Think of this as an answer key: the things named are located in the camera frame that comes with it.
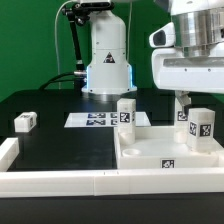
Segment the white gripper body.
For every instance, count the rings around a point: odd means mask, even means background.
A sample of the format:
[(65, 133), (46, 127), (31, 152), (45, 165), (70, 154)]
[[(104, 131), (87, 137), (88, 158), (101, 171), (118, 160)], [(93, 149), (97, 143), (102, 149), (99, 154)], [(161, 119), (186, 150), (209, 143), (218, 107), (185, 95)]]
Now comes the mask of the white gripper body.
[(175, 41), (172, 22), (149, 36), (155, 85), (166, 90), (224, 94), (224, 41), (210, 45), (208, 57), (195, 58), (185, 57)]

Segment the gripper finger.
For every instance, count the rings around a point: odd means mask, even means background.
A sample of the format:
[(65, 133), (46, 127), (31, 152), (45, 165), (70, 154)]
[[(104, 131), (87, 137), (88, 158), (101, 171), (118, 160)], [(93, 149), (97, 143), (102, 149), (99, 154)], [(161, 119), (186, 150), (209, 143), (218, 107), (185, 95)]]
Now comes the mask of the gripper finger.
[(188, 91), (177, 90), (175, 92), (175, 97), (182, 107), (182, 112), (187, 115), (189, 113), (189, 109), (191, 108), (191, 99), (188, 96)]

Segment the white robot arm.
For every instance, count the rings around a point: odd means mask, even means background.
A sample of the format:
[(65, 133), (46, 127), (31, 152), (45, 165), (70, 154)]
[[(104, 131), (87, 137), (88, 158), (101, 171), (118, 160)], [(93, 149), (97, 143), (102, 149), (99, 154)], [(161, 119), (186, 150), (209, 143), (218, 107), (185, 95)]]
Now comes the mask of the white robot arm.
[[(91, 21), (92, 60), (83, 92), (93, 96), (134, 92), (128, 63), (131, 31), (112, 13), (115, 0), (80, 0)], [(155, 85), (173, 90), (188, 106), (190, 92), (224, 94), (224, 0), (154, 0), (170, 22), (149, 37)]]

